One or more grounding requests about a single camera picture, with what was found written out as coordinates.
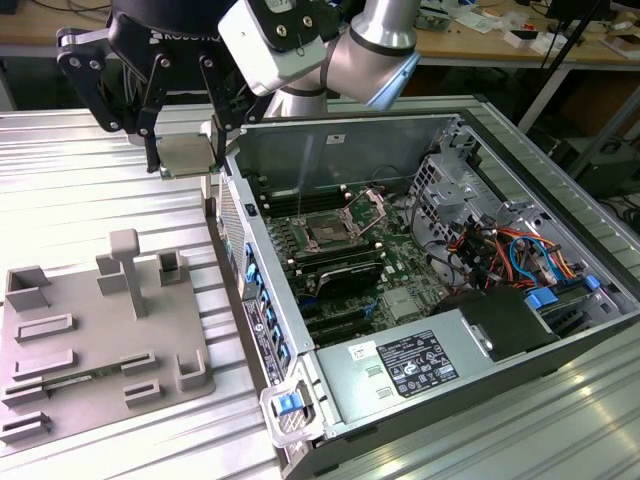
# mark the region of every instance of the desk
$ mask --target desk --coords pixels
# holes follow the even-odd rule
[[[554,22],[529,7],[518,5],[514,0],[507,0],[492,9],[501,14],[511,11],[524,12],[529,15],[529,23],[539,31],[546,32],[547,25]],[[592,26],[598,28],[592,23],[587,30]],[[502,30],[481,34],[454,21],[449,27],[449,32],[451,33],[417,30],[416,50],[422,57],[420,65],[536,69],[540,68],[544,59],[543,55],[533,50],[519,50],[509,45],[502,39]],[[573,47],[518,124],[524,132],[531,128],[571,70],[640,71],[640,62],[627,60],[600,43],[604,33],[587,31],[583,36],[584,43]],[[547,60],[547,67],[551,64],[552,58],[553,55]]]
[[[52,5],[66,5],[61,0],[49,2]],[[89,7],[104,3],[106,0],[83,2]],[[549,23],[539,13],[516,4],[514,0],[507,0],[493,8],[500,13],[525,12],[538,30],[546,31]],[[99,21],[88,20],[71,12],[56,12],[23,0],[16,15],[0,16],[0,57],[55,57],[55,33],[58,29],[70,26],[96,30],[102,25]],[[416,50],[422,56],[421,65],[535,69],[542,63],[543,56],[531,50],[518,50],[502,40],[502,31],[483,35],[456,22],[451,24],[450,31],[451,33],[417,31]],[[522,130],[527,131],[533,125],[571,70],[640,71],[640,62],[629,61],[602,45],[600,39],[603,34],[587,32],[584,36],[586,41],[580,47],[573,48],[523,117],[518,125]],[[0,111],[2,92],[0,74]]]

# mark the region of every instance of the white label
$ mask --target white label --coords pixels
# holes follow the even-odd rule
[[[453,365],[449,364],[446,367],[442,367],[439,370],[439,372],[440,372],[440,375],[444,375],[445,373],[449,373],[451,370],[453,370]]]
[[[327,145],[336,145],[338,143],[344,143],[345,137],[346,135],[344,133],[339,135],[329,135],[327,137]]]
[[[359,343],[358,345],[352,345],[348,350],[354,362],[362,360],[363,358],[372,357],[377,354],[376,342],[374,342],[373,340],[369,342]]]
[[[282,13],[291,10],[290,0],[266,0],[265,3],[273,13]]]

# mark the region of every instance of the pcie slot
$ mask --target pcie slot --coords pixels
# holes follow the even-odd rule
[[[308,323],[307,330],[309,330],[309,333],[318,332],[336,325],[345,324],[346,322],[361,320],[362,318],[364,318],[364,310],[357,310],[355,312],[345,313],[344,315],[336,315],[335,317],[323,318]]]
[[[353,338],[356,334],[367,333],[371,330],[371,322],[367,320],[353,320],[332,328],[326,328],[311,333],[311,338],[318,345],[332,342],[343,342]]]

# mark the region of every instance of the blue cable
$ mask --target blue cable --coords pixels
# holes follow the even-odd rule
[[[513,242],[511,242],[511,245],[509,246],[509,259],[511,260],[511,263],[513,264],[513,268],[515,268],[518,272],[520,272],[524,276],[526,276],[526,277],[530,278],[531,280],[533,280],[533,283],[535,283],[536,287],[538,286],[538,281],[536,280],[536,278],[531,273],[529,273],[526,270],[523,270],[522,268],[520,268],[520,265],[518,265],[518,261],[517,261],[516,256],[515,256],[515,245],[516,245],[516,242],[518,240],[529,240],[531,243],[536,245],[542,251],[542,254],[544,255],[544,258],[547,261],[547,264],[549,265],[549,268],[551,269],[551,272],[554,274],[556,279],[557,280],[565,280],[564,274],[562,273],[562,271],[558,267],[556,267],[554,265],[553,261],[551,260],[551,257],[549,256],[549,252],[547,252],[547,249],[544,247],[542,242],[540,240],[538,240],[537,238],[531,238],[531,237],[523,236],[523,237],[518,237],[518,238],[514,239]]]

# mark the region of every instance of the warning label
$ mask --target warning label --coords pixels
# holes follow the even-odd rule
[[[398,394],[405,398],[458,378],[431,330],[380,345],[378,354]]]

